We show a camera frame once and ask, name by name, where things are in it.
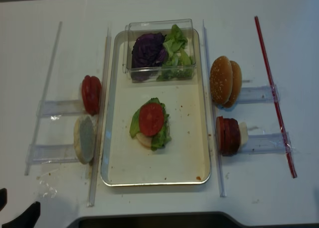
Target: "lettuce leaf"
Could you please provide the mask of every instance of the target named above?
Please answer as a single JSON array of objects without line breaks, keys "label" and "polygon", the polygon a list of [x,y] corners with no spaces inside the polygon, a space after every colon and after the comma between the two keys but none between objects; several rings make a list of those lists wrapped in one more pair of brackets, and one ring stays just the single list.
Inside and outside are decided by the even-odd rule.
[{"label": "lettuce leaf", "polygon": [[175,24],[171,27],[171,33],[166,35],[163,46],[171,58],[180,48],[185,48],[187,38],[181,29]]}]

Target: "clear plastic container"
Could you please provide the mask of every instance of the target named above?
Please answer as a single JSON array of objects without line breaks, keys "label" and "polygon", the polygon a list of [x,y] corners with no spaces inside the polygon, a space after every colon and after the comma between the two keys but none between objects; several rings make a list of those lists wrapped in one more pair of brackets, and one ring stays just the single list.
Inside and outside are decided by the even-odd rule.
[{"label": "clear plastic container", "polygon": [[[136,40],[141,35],[148,33],[160,32],[166,36],[171,33],[171,28],[174,24],[181,29],[183,35],[187,38],[184,51],[190,57],[191,64],[133,68],[132,51]],[[193,37],[193,24],[191,19],[130,23],[126,27],[123,69],[125,72],[128,72],[133,82],[191,79],[196,65]]]}]

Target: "hamburger bun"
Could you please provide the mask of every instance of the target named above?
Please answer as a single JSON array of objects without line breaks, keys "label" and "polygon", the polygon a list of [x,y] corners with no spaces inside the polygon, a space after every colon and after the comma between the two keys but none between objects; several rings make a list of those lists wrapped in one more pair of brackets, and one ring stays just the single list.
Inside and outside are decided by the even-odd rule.
[{"label": "hamburger bun", "polygon": [[241,69],[239,65],[235,61],[230,61],[230,64],[233,72],[233,85],[229,100],[223,105],[225,108],[230,108],[234,105],[242,85]]},{"label": "hamburger bun", "polygon": [[87,164],[93,159],[95,145],[95,129],[91,116],[82,115],[77,118],[74,129],[74,150],[82,164]]},{"label": "hamburger bun", "polygon": [[230,97],[233,87],[233,71],[226,56],[217,58],[210,69],[210,93],[215,103],[225,104]]}]

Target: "tomato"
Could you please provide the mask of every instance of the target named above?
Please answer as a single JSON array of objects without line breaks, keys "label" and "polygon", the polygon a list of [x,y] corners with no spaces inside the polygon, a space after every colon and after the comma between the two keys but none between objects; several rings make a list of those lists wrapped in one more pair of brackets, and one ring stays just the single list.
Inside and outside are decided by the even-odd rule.
[{"label": "tomato", "polygon": [[149,103],[143,105],[139,115],[140,131],[145,136],[157,134],[164,124],[164,114],[161,105]]},{"label": "tomato", "polygon": [[97,77],[89,75],[84,77],[81,91],[83,104],[86,112],[92,116],[99,112],[101,89],[102,85]]}]

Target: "white tray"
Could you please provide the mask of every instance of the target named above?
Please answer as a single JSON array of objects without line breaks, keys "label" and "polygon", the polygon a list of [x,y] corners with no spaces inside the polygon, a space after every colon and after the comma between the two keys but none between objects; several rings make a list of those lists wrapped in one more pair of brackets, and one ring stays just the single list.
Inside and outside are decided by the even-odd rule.
[{"label": "white tray", "polygon": [[[132,83],[123,73],[124,32],[114,42],[101,176],[108,186],[202,184],[210,176],[208,133],[194,30],[196,69],[192,80]],[[151,98],[165,104],[172,141],[153,152],[129,134],[132,116]]]}]

